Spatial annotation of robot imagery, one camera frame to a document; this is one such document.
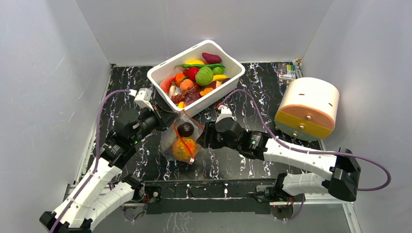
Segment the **orange toy pineapple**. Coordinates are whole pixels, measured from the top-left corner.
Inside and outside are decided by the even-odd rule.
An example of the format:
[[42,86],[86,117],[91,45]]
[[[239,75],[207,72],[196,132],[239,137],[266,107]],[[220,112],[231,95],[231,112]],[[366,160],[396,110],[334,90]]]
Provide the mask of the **orange toy pineapple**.
[[177,161],[192,164],[194,162],[197,145],[190,137],[177,139],[172,145],[172,155]]

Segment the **clear zip top bag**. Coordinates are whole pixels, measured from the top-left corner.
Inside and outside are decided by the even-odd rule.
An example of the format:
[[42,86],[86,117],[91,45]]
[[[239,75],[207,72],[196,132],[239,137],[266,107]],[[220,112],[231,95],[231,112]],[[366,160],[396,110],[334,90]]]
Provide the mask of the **clear zip top bag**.
[[204,127],[186,111],[180,112],[177,119],[161,134],[161,154],[167,161],[193,164],[197,153],[202,149],[196,140],[203,130]]

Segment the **dark toy plum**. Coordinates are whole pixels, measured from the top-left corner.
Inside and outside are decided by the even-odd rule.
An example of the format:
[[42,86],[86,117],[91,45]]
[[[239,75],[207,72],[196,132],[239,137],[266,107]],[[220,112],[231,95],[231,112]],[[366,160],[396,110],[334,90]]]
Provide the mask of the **dark toy plum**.
[[185,122],[177,127],[177,131],[181,137],[191,137],[194,133],[194,126],[191,123]]

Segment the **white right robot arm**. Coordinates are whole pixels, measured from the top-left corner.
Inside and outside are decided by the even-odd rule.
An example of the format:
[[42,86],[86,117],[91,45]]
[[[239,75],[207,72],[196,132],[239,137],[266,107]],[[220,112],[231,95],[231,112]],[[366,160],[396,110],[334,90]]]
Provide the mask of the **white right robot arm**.
[[196,142],[202,148],[227,147],[249,159],[305,170],[305,174],[278,175],[268,195],[280,201],[306,193],[330,194],[347,202],[356,200],[361,168],[353,157],[293,145],[268,133],[244,129],[230,117],[208,122]]

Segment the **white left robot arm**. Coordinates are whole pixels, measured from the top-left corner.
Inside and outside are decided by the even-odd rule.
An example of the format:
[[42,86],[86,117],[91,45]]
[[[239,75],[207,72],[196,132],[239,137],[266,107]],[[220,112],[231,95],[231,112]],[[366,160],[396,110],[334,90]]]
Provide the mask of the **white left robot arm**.
[[43,227],[51,233],[90,233],[123,203],[143,200],[143,183],[131,176],[102,198],[99,195],[135,155],[137,145],[153,131],[165,131],[177,117],[178,113],[157,105],[122,111],[110,136],[102,146],[96,146],[96,157],[88,173],[55,210],[41,215]]

